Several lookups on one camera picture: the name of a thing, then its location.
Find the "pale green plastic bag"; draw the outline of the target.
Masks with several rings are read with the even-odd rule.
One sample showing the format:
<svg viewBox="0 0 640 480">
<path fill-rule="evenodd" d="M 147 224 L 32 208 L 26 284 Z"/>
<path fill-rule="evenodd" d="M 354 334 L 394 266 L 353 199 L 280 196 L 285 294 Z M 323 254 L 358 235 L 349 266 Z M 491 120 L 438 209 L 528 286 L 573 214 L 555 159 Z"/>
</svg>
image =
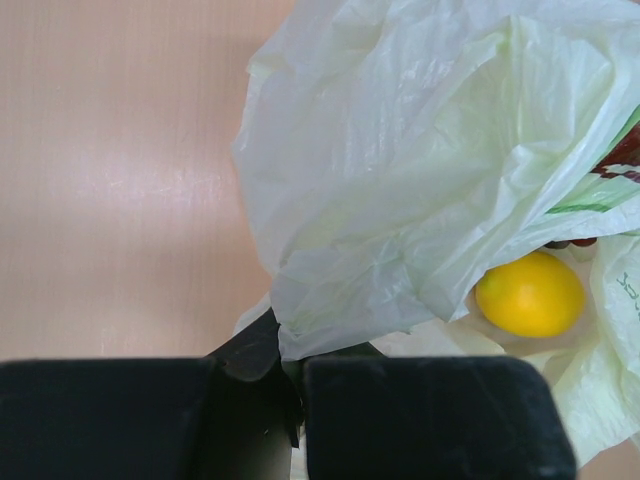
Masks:
<svg viewBox="0 0 640 480">
<path fill-rule="evenodd" d="M 284 359 L 514 355 L 580 464 L 639 437 L 639 119 L 632 1 L 300 1 L 253 56 L 234 162 Z M 483 325 L 484 273 L 552 241 L 579 329 Z"/>
</svg>

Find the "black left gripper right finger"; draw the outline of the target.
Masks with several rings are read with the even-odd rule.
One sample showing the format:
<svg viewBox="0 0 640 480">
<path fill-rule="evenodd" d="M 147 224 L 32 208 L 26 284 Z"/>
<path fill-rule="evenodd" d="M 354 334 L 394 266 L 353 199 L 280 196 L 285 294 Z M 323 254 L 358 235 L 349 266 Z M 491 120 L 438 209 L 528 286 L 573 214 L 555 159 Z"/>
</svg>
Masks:
<svg viewBox="0 0 640 480">
<path fill-rule="evenodd" d="M 574 479 L 550 388 L 509 356 L 323 355 L 304 366 L 313 479 Z"/>
</svg>

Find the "yellow lemon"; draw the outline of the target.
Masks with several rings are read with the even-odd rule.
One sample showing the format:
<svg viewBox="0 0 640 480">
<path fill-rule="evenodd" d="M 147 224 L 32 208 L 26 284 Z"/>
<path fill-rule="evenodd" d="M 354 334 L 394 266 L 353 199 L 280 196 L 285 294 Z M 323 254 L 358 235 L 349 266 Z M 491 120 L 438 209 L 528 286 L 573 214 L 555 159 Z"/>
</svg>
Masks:
<svg viewBox="0 0 640 480">
<path fill-rule="evenodd" d="M 494 326 L 525 338 L 569 331 L 586 305 L 578 275 L 557 257 L 532 252 L 488 270 L 474 287 L 477 306 Z"/>
</svg>

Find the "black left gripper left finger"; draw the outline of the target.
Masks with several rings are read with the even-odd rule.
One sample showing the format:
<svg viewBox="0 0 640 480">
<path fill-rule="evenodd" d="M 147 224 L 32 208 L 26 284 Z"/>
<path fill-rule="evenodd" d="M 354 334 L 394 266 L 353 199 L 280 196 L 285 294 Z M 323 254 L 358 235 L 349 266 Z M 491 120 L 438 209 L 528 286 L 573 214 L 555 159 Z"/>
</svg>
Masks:
<svg viewBox="0 0 640 480">
<path fill-rule="evenodd" d="M 5 479 L 286 479 L 301 407 L 263 313 L 204 357 L 7 361 Z"/>
</svg>

